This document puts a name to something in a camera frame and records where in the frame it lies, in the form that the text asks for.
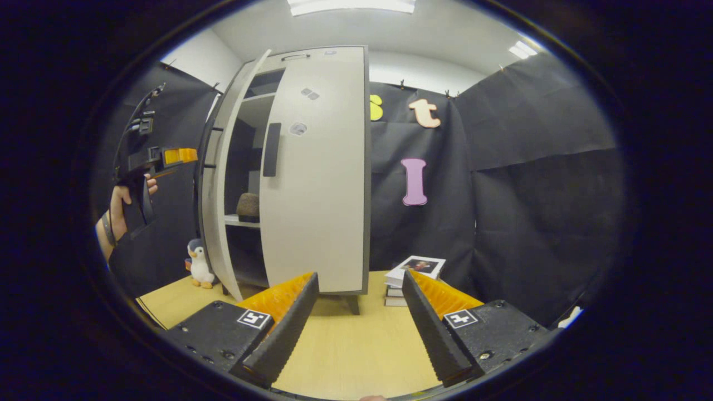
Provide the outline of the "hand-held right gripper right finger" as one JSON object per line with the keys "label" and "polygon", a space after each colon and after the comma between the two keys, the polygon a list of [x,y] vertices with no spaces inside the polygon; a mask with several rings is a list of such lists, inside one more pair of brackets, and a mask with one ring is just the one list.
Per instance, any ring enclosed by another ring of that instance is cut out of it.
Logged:
{"label": "hand-held right gripper right finger", "polygon": [[436,378],[444,387],[491,375],[552,340],[552,332],[506,300],[484,303],[407,271],[403,295]]}

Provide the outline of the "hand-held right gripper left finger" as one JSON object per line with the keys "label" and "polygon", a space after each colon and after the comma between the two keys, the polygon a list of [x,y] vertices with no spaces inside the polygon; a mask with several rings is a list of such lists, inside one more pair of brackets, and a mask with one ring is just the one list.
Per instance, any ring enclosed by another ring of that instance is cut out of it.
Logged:
{"label": "hand-held right gripper left finger", "polygon": [[295,350],[318,294],[318,274],[307,272],[236,305],[209,303],[167,335],[199,363],[270,388]]}

